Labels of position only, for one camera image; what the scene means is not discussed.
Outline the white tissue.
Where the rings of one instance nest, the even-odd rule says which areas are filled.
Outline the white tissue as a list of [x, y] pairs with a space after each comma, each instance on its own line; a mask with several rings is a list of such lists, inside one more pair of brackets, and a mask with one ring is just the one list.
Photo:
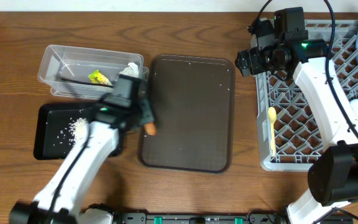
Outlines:
[[130, 62], [124, 70], [119, 72], [119, 74], [139, 78], [139, 66], [134, 62]]

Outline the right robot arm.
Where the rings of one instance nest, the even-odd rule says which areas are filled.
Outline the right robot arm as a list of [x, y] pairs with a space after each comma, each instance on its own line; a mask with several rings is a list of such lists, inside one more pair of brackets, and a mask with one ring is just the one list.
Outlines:
[[284, 71], [304, 94], [320, 131], [323, 155], [308, 171], [308, 189], [281, 221], [319, 223], [358, 202], [358, 117], [336, 76], [323, 39], [259, 37], [238, 53], [243, 76]]

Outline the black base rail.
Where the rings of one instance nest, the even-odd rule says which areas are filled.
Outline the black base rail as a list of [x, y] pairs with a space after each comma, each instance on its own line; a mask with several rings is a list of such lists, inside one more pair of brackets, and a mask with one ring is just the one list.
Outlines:
[[105, 204], [92, 204], [79, 215], [79, 223], [109, 224], [289, 224], [284, 214], [253, 210], [247, 214], [148, 213], [142, 210], [120, 212]]

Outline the black bin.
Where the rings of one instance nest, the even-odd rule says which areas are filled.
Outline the black bin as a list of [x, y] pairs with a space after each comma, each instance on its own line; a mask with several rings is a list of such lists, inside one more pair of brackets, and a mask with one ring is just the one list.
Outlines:
[[66, 141], [60, 144], [58, 132], [70, 119], [88, 117], [92, 102], [47, 103], [40, 107], [34, 143], [34, 157], [37, 160], [64, 159], [74, 145]]

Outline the dark brown serving tray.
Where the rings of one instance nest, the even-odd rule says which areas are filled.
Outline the dark brown serving tray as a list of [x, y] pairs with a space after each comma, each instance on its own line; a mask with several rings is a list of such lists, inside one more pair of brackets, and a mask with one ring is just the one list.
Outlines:
[[157, 133], [144, 134], [140, 162], [153, 168], [222, 173], [231, 163], [235, 68], [222, 58], [159, 55], [149, 99]]

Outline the grey dishwasher rack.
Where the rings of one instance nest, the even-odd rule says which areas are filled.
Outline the grey dishwasher rack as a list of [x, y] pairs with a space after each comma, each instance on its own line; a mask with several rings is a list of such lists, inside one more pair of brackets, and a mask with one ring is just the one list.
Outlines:
[[[333, 60], [349, 100], [358, 99], [357, 30], [358, 20], [336, 21]], [[260, 166], [267, 171], [306, 172], [323, 152], [319, 130], [306, 98], [293, 81], [280, 81], [269, 72], [256, 75], [255, 80]], [[270, 107], [277, 112], [275, 157], [270, 148], [267, 115]]]

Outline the orange carrot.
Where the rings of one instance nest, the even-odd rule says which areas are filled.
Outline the orange carrot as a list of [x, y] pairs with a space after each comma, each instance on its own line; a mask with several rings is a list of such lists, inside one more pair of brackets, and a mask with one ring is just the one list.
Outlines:
[[144, 125], [144, 130], [148, 135], [155, 136], [157, 134], [157, 128], [154, 122], [150, 122]]

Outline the clear plastic bin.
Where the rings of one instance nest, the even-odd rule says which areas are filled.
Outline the clear plastic bin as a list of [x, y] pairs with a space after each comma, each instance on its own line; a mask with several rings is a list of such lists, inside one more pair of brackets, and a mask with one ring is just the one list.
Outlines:
[[[149, 69], [144, 66], [140, 54], [111, 50], [49, 45], [42, 58], [38, 79], [51, 87], [55, 96], [97, 100], [106, 93], [112, 93], [119, 72], [134, 62], [139, 66], [139, 78], [143, 79], [139, 97], [147, 94]], [[112, 86], [92, 84], [88, 75], [99, 70]]]

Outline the yellow plastic spoon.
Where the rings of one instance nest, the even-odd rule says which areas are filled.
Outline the yellow plastic spoon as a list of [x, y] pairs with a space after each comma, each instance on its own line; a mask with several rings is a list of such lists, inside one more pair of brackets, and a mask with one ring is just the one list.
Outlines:
[[270, 133], [271, 133], [270, 148], [272, 150], [272, 157], [275, 157], [277, 154], [276, 144], [275, 144], [275, 129], [274, 129], [274, 124], [277, 120], [277, 112], [275, 108], [270, 107], [267, 111], [267, 115], [270, 121]]

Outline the white rice pile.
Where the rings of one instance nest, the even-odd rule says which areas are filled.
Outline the white rice pile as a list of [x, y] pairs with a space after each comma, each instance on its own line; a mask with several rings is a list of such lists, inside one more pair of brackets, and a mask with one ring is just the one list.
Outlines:
[[63, 144], [66, 141], [74, 145], [77, 140], [85, 139], [88, 133], [88, 121], [86, 118], [70, 119], [57, 135], [58, 142]]

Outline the yellow green snack wrapper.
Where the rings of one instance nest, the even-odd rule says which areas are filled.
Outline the yellow green snack wrapper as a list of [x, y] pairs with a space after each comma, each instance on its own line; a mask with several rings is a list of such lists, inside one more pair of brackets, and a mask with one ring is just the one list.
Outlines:
[[90, 73], [88, 75], [88, 78], [90, 79], [92, 84], [112, 86], [112, 83], [109, 81], [109, 79], [104, 76], [99, 70], [95, 70]]

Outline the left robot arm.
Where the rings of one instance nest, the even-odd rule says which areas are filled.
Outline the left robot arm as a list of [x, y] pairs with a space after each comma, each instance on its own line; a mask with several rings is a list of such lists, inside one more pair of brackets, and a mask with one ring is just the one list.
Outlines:
[[85, 137], [76, 141], [50, 182], [31, 203], [17, 202], [9, 223], [79, 223], [81, 206], [120, 133], [155, 120], [148, 97], [103, 95], [86, 110]]

